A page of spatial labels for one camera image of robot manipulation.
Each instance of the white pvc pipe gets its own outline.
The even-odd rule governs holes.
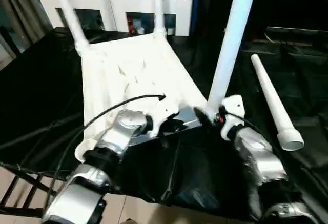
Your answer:
[[[71,33],[73,35],[76,48],[82,48],[87,46],[89,43],[83,34],[80,22],[75,14],[73,8],[71,7],[68,0],[59,0],[62,6],[66,21],[70,27]]]
[[[266,102],[278,130],[278,140],[286,151],[296,151],[304,146],[301,134],[294,128],[259,56],[251,56],[253,66],[260,81]]]
[[[213,111],[217,112],[219,105],[226,96],[252,2],[253,0],[232,1],[228,24],[225,29],[221,52],[208,100],[208,107]]]
[[[163,0],[154,0],[155,6],[155,35],[163,36],[166,34],[164,27]]]

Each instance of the cabinet door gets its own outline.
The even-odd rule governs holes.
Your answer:
[[[116,28],[120,32],[131,31],[133,18],[140,19],[154,13],[154,0],[110,0],[115,18]],[[175,35],[188,36],[191,16],[191,0],[163,0],[163,12],[167,14],[166,21],[174,20]]]
[[[40,0],[55,27],[67,26],[59,0]],[[116,31],[110,0],[69,0],[84,28]]]

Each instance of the black cable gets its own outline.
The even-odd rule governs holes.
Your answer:
[[[264,137],[264,133],[257,127],[255,126],[253,123],[251,123],[249,120],[245,119],[244,117],[241,117],[239,115],[236,115],[236,114],[233,114],[233,113],[230,113],[228,111],[225,111],[224,115],[227,114],[227,115],[232,115],[232,116],[235,116],[237,117],[238,119],[241,119],[244,123],[247,124],[248,127],[252,128],[253,130],[255,130],[257,133],[261,134],[263,137]]]
[[[151,94],[151,95],[142,95],[142,96],[138,96],[138,97],[133,97],[133,98],[130,98],[128,100],[125,100],[123,102],[120,102],[119,104],[116,104],[104,111],[102,111],[99,115],[97,115],[95,118],[93,118],[91,121],[89,121],[85,126],[83,126],[83,128],[77,132],[77,134],[74,136],[74,138],[69,142],[69,144],[67,145],[65,151],[62,153],[61,155],[61,158],[57,164],[57,168],[54,172],[54,175],[53,175],[53,178],[52,178],[52,181],[50,183],[50,187],[49,187],[49,191],[47,193],[47,197],[46,197],[46,202],[45,202],[45,206],[44,206],[44,213],[48,207],[48,203],[49,203],[49,200],[50,200],[50,196],[51,196],[51,192],[52,192],[52,189],[55,185],[55,181],[57,180],[57,177],[58,177],[58,172],[64,162],[64,159],[66,157],[66,154],[67,152],[69,151],[69,149],[71,148],[71,146],[74,144],[75,140],[83,133],[83,131],[85,129],[87,129],[89,126],[91,126],[96,120],[98,120],[100,117],[102,117],[103,115],[107,114],[108,112],[122,106],[122,105],[125,105],[129,102],[132,102],[132,101],[135,101],[135,100],[138,100],[138,99],[141,99],[141,98],[147,98],[147,97],[158,97],[159,101],[163,100],[166,96],[165,95],[158,95],[158,94]]]

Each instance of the black fabric backdrop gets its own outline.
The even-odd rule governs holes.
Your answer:
[[[87,31],[92,42],[126,33]],[[186,37],[169,42],[207,96],[219,48],[195,46]],[[258,53],[305,147],[284,152],[251,66]],[[241,94],[246,117],[255,123],[283,160],[305,202],[328,223],[328,66],[327,52],[311,47],[245,44],[240,51],[229,94]],[[65,145],[83,125],[80,58],[70,33],[57,28],[0,71],[1,165],[51,176]],[[77,165],[73,150],[61,178]],[[199,127],[130,148],[113,193],[149,202],[178,205],[243,220],[251,219],[241,163],[219,132]]]

